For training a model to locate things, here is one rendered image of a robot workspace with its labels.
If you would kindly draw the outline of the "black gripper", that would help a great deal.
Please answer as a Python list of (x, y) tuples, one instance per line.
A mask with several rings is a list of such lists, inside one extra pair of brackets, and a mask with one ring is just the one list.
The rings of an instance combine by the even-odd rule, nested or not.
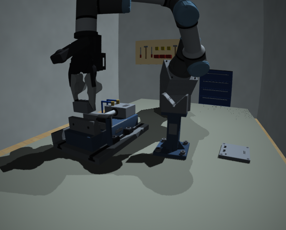
[[(96, 80), (98, 71), (106, 69), (106, 53), (101, 52), (101, 35), (96, 31), (78, 31), (74, 33), (75, 39), (88, 37), (90, 45), (76, 53), (71, 58), (68, 71), (69, 85), (74, 101), (78, 101), (78, 94), (87, 87), (88, 102), (95, 108), (96, 94), (102, 90), (102, 84)], [(99, 53), (98, 53), (99, 52)], [(104, 66), (103, 66), (104, 58)], [(83, 74), (86, 73), (83, 81)]]

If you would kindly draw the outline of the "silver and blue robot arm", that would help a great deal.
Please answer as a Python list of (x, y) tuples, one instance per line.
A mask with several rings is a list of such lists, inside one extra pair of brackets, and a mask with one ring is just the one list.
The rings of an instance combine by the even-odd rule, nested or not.
[[(188, 78), (208, 73), (210, 66), (198, 31), (200, 14), (191, 0), (76, 0), (75, 32), (97, 31), (97, 14), (129, 13), (131, 2), (158, 4), (171, 9), (181, 35), (176, 55), (168, 66), (173, 75)], [(77, 39), (57, 50), (50, 59), (53, 64), (64, 63), (88, 45), (88, 37)]]

